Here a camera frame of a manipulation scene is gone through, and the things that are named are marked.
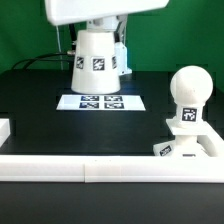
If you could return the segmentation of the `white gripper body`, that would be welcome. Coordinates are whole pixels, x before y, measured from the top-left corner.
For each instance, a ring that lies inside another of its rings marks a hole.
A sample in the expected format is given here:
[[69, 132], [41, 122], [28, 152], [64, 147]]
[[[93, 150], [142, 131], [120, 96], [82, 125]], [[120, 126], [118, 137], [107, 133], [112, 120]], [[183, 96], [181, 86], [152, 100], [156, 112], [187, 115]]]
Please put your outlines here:
[[169, 0], [44, 0], [48, 21], [55, 26], [109, 16], [160, 9]]

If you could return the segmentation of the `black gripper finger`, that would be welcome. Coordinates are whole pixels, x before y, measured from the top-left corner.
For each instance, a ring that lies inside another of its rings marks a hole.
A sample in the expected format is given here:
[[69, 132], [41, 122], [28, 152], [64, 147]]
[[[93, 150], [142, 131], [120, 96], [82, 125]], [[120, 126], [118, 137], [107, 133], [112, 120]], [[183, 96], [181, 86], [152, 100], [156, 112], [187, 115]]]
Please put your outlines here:
[[127, 15], [119, 15], [116, 17], [118, 25], [115, 31], [115, 41], [125, 43], [126, 40], [126, 26], [128, 21]]

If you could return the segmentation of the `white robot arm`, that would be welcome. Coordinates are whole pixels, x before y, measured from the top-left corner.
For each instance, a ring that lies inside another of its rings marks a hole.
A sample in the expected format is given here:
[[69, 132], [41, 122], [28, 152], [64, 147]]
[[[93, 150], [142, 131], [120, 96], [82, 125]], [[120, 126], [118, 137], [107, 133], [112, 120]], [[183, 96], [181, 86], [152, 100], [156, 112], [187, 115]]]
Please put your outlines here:
[[118, 74], [130, 74], [127, 67], [125, 30], [132, 13], [165, 8], [169, 0], [44, 0], [48, 21], [54, 26], [86, 22], [91, 30], [115, 31]]

